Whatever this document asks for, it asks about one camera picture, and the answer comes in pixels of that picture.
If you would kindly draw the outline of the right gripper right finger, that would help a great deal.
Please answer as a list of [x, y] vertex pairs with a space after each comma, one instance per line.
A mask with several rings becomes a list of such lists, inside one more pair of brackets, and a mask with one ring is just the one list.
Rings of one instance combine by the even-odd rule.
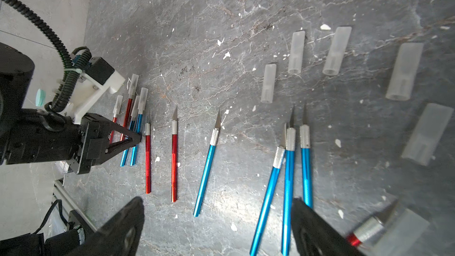
[[301, 198], [291, 204], [291, 229], [301, 256], [362, 256]]

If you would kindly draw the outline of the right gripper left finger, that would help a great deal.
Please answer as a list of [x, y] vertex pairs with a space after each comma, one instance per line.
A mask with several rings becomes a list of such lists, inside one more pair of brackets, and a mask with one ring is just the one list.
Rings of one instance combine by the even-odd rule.
[[70, 256], [135, 256], [145, 222], [143, 199], [134, 197]]

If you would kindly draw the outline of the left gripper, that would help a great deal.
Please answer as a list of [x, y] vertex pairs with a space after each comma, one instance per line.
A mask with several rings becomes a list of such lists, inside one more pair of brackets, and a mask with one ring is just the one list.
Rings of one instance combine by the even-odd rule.
[[77, 174], [86, 174], [141, 142], [140, 134], [99, 114], [86, 113], [76, 124], [59, 113], [23, 108], [33, 71], [33, 62], [25, 57], [7, 73], [8, 165], [67, 161]]

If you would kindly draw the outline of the blue carving knife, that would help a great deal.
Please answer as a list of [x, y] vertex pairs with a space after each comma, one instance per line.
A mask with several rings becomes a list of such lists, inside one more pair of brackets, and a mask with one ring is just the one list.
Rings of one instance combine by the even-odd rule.
[[311, 209], [314, 208], [312, 164], [310, 154], [310, 127], [306, 113], [306, 104], [303, 106], [302, 125], [300, 126], [300, 148], [302, 157], [303, 200]]
[[221, 112], [219, 111], [214, 129], [212, 131], [212, 136], [211, 136], [210, 143], [209, 143], [209, 150], [207, 153], [205, 167], [203, 170], [203, 175], [201, 177], [200, 187], [198, 190], [198, 195], [197, 195], [196, 203], [194, 206], [193, 216], [195, 218], [199, 216], [202, 205], [203, 205], [203, 200], [205, 197], [206, 187], [207, 187], [208, 180], [209, 180], [210, 170], [211, 170], [213, 159], [214, 159], [214, 153], [216, 150], [216, 146], [218, 144], [220, 129], [221, 129]]
[[280, 143], [277, 147], [273, 166], [271, 169], [270, 178], [268, 181], [267, 189], [265, 191], [264, 200], [261, 206], [261, 211], [259, 214], [257, 226], [255, 229], [255, 234], [252, 240], [251, 248], [250, 248], [250, 256], [257, 255], [259, 251], [259, 247], [261, 244], [261, 240], [265, 231], [265, 227], [267, 224], [268, 215], [270, 212], [270, 206], [273, 201], [274, 192], [277, 186], [278, 177], [280, 173], [280, 169], [282, 167], [284, 155], [286, 152], [286, 139], [287, 139], [287, 125], [286, 123], [283, 124], [283, 130], [281, 133]]
[[[147, 96], [148, 96], [148, 88], [141, 88], [141, 93], [138, 97], [136, 97], [134, 105], [133, 105], [132, 113], [130, 114], [130, 117], [132, 118], [132, 122], [130, 122], [129, 129], [138, 134], [141, 133], [142, 118], [143, 118], [143, 112], [145, 111]], [[139, 147], [139, 144], [137, 144], [132, 149], [130, 166], [134, 166], [136, 164], [138, 147]], [[125, 166], [128, 153], [129, 153], [129, 149], [123, 151], [123, 155], [122, 155], [122, 159], [121, 159], [121, 163], [120, 163], [121, 167]]]
[[291, 204], [293, 200], [293, 182], [295, 168], [296, 129], [294, 128], [295, 107], [292, 107], [289, 125], [286, 129], [286, 164], [284, 179], [282, 256], [288, 256], [291, 243]]

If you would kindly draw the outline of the clear knife cap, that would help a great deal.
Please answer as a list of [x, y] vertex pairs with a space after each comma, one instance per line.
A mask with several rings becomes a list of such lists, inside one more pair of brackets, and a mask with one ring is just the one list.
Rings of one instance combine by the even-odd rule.
[[429, 226], [429, 221], [406, 209], [372, 249], [374, 256], [403, 256]]
[[293, 33], [288, 66], [289, 74], [300, 74], [302, 71], [305, 35], [305, 31]]
[[401, 158], [427, 166], [454, 112], [451, 107], [429, 103], [416, 124]]
[[400, 46], [386, 92], [387, 99], [407, 101], [411, 98], [423, 47], [423, 43], [404, 43]]
[[336, 29], [327, 60], [322, 70], [324, 75], [335, 76], [340, 72], [351, 31], [352, 27], [350, 26], [338, 27]]
[[261, 92], [262, 103], [271, 104], [273, 102], [276, 69], [276, 64], [268, 64], [264, 68], [264, 79]]

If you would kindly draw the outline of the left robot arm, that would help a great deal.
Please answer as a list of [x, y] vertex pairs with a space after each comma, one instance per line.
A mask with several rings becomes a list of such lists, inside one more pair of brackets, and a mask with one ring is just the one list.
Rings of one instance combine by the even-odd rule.
[[141, 142], [134, 130], [87, 112], [97, 94], [80, 102], [73, 116], [23, 108], [33, 72], [28, 56], [1, 45], [2, 163], [66, 161], [77, 174], [86, 174]]

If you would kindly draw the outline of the teal hourglass timer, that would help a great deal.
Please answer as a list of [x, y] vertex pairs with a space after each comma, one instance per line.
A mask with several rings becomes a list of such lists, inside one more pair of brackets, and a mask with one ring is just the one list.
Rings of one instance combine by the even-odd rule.
[[36, 107], [43, 107], [46, 99], [46, 91], [38, 89], [36, 92], [35, 105]]

